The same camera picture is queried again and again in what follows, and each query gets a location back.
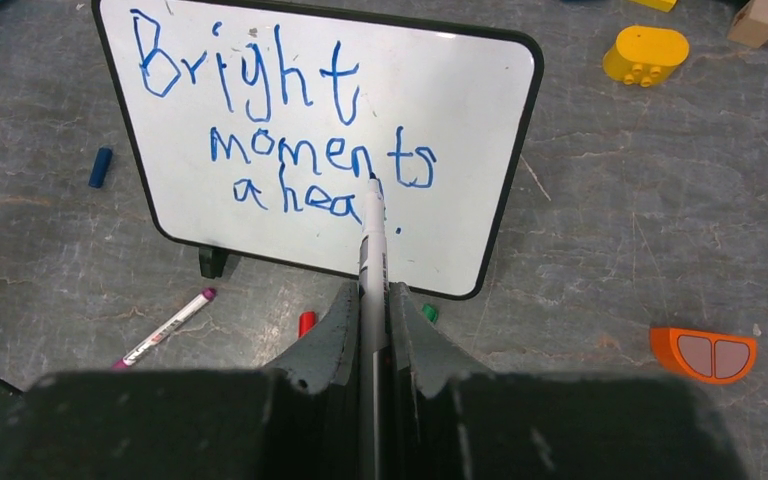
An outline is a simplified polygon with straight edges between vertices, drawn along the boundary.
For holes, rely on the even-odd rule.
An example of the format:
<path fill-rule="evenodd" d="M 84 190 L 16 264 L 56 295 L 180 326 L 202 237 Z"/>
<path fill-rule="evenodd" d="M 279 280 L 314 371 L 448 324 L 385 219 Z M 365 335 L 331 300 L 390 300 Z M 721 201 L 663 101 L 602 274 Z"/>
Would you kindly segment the blue whiteboard marker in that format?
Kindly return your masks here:
<path fill-rule="evenodd" d="M 362 479 L 383 477 L 381 400 L 385 389 L 382 372 L 387 334 L 388 261 L 385 235 L 385 203 L 380 180 L 371 174 L 364 195 L 364 218 L 359 252 L 360 299 L 360 405 L 359 475 Z"/>

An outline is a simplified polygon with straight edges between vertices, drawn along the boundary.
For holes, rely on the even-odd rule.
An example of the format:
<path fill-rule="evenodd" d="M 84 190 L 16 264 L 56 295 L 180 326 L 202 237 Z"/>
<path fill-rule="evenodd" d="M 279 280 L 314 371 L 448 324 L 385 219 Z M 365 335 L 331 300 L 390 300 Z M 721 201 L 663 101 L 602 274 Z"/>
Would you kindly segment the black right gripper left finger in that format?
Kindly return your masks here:
<path fill-rule="evenodd" d="M 0 397 L 0 479 L 355 479 L 357 286 L 258 369 L 58 372 Z"/>

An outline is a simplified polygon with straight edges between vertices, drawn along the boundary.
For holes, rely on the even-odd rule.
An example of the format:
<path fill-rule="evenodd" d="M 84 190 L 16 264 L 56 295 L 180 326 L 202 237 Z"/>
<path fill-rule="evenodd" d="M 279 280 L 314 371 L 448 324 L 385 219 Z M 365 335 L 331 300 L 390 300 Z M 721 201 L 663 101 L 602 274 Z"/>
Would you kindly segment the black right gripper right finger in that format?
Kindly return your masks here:
<path fill-rule="evenodd" d="M 743 479 L 714 404 L 669 375 L 494 372 L 389 291 L 397 479 Z"/>

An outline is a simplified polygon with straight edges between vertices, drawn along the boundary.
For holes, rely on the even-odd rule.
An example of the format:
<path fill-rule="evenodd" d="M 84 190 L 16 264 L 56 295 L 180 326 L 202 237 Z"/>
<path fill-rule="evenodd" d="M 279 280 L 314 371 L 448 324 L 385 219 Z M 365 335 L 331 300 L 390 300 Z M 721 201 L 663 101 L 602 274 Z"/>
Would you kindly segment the black framed whiteboard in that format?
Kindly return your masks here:
<path fill-rule="evenodd" d="M 269 1 L 96 1 L 167 239 L 354 276 L 380 180 L 389 277 L 482 288 L 544 55 L 510 30 Z"/>

